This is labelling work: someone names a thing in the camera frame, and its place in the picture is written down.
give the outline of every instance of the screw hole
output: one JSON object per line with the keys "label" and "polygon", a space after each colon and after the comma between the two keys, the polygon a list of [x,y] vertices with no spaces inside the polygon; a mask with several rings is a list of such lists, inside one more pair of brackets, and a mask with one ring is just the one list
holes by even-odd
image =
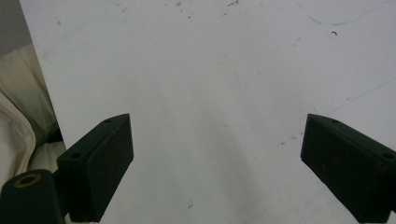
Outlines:
{"label": "screw hole", "polygon": [[392,156],[392,155],[390,155],[390,154],[388,154],[388,153],[384,153],[384,154],[382,154],[382,156],[385,157],[385,158],[388,159],[388,160],[393,160],[393,159],[395,159],[394,156]]}
{"label": "screw hole", "polygon": [[76,153],[73,153],[73,154],[71,155],[71,158],[72,158],[72,159],[77,159],[77,158],[79,158],[80,156],[81,156],[81,153],[76,152]]}
{"label": "screw hole", "polygon": [[26,176],[20,178],[19,180],[17,180],[17,182],[15,182],[14,186],[19,189],[26,188],[26,187],[29,187],[29,186],[35,184],[40,179],[41,179],[41,175],[39,175],[39,174],[26,175]]}

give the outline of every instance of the beige fabric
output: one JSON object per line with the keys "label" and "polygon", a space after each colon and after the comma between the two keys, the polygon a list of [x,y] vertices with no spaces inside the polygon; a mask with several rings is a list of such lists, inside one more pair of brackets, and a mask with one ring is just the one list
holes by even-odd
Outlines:
{"label": "beige fabric", "polygon": [[36,146],[59,128],[32,44],[0,58],[0,91],[29,120]]}
{"label": "beige fabric", "polygon": [[35,134],[25,116],[0,92],[0,184],[26,171]]}
{"label": "beige fabric", "polygon": [[55,172],[58,169],[56,159],[66,151],[64,142],[44,144],[35,149],[28,170],[45,169]]}

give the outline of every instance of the white table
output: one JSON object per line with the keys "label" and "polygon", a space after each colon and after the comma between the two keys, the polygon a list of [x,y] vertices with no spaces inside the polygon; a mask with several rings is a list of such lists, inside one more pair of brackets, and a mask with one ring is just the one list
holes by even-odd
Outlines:
{"label": "white table", "polygon": [[21,5],[66,146],[132,116],[101,223],[357,223],[301,162],[306,114],[396,148],[396,1]]}

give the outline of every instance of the mounting hole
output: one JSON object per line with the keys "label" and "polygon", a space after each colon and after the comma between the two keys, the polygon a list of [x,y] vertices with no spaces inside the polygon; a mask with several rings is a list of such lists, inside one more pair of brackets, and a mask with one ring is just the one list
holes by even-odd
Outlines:
{"label": "mounting hole", "polygon": [[77,159],[77,158],[79,158],[80,156],[81,156],[81,153],[75,152],[75,153],[73,153],[70,157],[71,157],[72,159]]}
{"label": "mounting hole", "polygon": [[395,159],[394,156],[392,156],[392,155],[390,155],[390,154],[388,154],[388,153],[384,153],[384,154],[382,154],[382,156],[383,156],[384,158],[388,159],[388,160],[393,160],[393,159]]}
{"label": "mounting hole", "polygon": [[18,189],[26,188],[26,187],[29,187],[29,186],[37,183],[40,179],[41,179],[41,175],[39,175],[39,174],[26,175],[26,176],[18,179],[14,183],[14,186],[15,186],[15,188],[18,188]]}

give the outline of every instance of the blue line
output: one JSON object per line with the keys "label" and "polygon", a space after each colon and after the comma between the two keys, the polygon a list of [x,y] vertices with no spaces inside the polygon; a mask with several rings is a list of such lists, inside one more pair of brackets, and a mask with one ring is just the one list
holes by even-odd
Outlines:
{"label": "blue line", "polygon": [[314,104],[311,104],[312,108],[314,109],[315,113],[317,113],[317,115],[319,115],[317,109],[315,108]]}
{"label": "blue line", "polygon": [[373,89],[371,89],[371,90],[369,90],[369,91],[367,91],[367,92],[365,92],[365,93],[359,95],[358,97],[356,97],[355,99],[349,101],[348,103],[336,107],[334,110],[330,111],[330,112],[328,113],[328,115],[330,115],[331,113],[333,113],[333,112],[335,112],[335,111],[337,111],[337,110],[343,108],[343,107],[346,106],[346,105],[352,104],[353,102],[355,102],[355,101],[359,100],[360,98],[362,98],[362,97],[364,97],[364,96],[366,96],[366,95],[372,93],[373,91],[377,91],[377,90],[383,88],[384,86],[388,85],[390,82],[392,82],[392,81],[394,81],[394,80],[396,80],[396,77],[394,77],[394,78],[392,78],[391,80],[388,80],[388,81],[382,83],[381,85],[376,86],[375,88],[373,88]]}
{"label": "blue line", "polygon": [[317,19],[315,19],[315,18],[313,18],[311,15],[309,15],[308,11],[306,11],[306,9],[305,9],[300,3],[298,3],[298,1],[296,1],[296,4],[297,4],[297,6],[299,6],[299,7],[305,12],[306,16],[308,16],[309,19],[311,19],[312,21],[314,21],[316,24],[327,24],[327,25],[337,26],[337,25],[345,25],[345,24],[351,23],[351,22],[353,22],[353,21],[357,21],[357,20],[360,19],[362,16],[364,16],[364,15],[366,15],[366,14],[368,14],[368,13],[374,11],[374,10],[377,10],[379,7],[382,7],[382,6],[384,6],[385,4],[387,4],[387,3],[389,3],[389,2],[393,2],[393,1],[395,1],[395,0],[388,0],[388,1],[386,1],[386,2],[383,2],[383,3],[379,4],[378,6],[373,7],[373,8],[371,8],[371,9],[369,9],[369,10],[367,10],[367,11],[361,13],[357,18],[355,18],[355,19],[353,19],[353,20],[350,20],[350,21],[341,21],[341,22],[337,22],[337,23],[327,23],[327,22],[323,22],[323,21],[318,21]]}

